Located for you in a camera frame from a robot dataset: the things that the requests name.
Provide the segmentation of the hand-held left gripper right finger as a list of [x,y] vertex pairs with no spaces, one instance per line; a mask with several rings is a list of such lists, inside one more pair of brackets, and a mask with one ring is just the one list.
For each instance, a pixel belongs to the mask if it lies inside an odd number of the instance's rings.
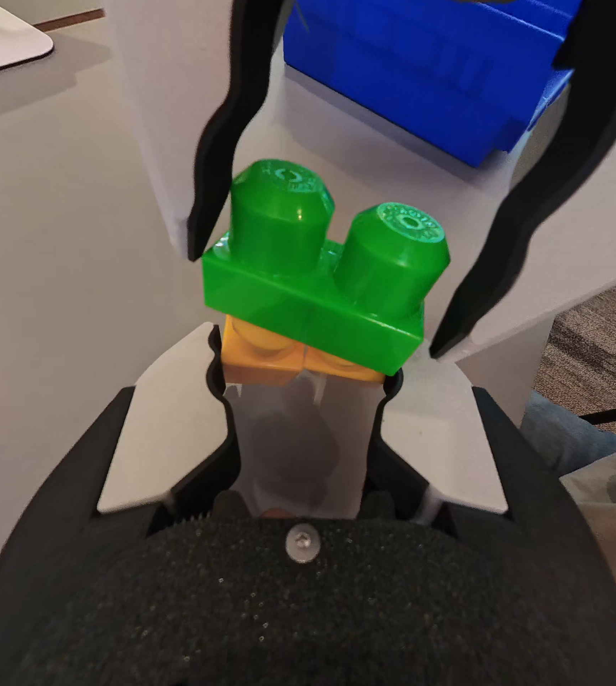
[[396,515],[436,515],[455,503],[508,509],[473,387],[422,344],[387,377],[367,454],[367,485],[389,493]]

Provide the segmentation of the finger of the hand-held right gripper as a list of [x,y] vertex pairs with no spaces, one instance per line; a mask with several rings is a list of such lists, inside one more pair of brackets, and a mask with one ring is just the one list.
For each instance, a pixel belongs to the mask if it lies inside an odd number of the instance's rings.
[[286,1],[106,1],[134,130],[176,253],[205,251],[234,168],[271,134]]
[[554,59],[572,71],[558,127],[501,202],[430,353],[515,424],[554,318],[616,285],[616,1],[583,1]]

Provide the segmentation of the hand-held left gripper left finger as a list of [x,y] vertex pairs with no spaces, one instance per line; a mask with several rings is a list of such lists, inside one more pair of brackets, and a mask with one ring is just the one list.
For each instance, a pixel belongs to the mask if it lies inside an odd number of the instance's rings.
[[240,475],[235,420],[221,370],[219,327],[205,322],[135,383],[97,509],[150,503],[204,513]]

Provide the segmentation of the orange mega block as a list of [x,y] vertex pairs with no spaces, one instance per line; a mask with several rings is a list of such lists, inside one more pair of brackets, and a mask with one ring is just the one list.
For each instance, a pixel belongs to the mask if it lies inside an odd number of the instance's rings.
[[355,364],[319,349],[306,346],[303,362],[304,369],[312,373],[350,380],[361,385],[381,385],[386,375],[370,368]]
[[303,370],[305,345],[226,315],[221,346],[228,384],[284,386]]

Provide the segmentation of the green mega block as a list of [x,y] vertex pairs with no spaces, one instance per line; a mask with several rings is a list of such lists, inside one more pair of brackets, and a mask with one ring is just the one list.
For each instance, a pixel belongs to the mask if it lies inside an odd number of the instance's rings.
[[450,264],[442,226],[383,202],[327,239],[335,203],[295,162],[259,159],[230,187],[230,227],[201,257],[206,305],[377,373],[424,339],[424,300]]

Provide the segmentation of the blue storage bin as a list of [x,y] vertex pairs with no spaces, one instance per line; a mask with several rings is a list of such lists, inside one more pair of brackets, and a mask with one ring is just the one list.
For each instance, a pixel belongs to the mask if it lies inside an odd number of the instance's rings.
[[286,64],[471,167],[553,103],[580,1],[298,1]]

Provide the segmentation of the person's jeans leg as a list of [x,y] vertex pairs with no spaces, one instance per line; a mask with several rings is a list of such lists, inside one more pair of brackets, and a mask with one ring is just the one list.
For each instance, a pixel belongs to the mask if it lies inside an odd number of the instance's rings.
[[616,453],[616,434],[598,429],[532,391],[520,431],[557,477]]

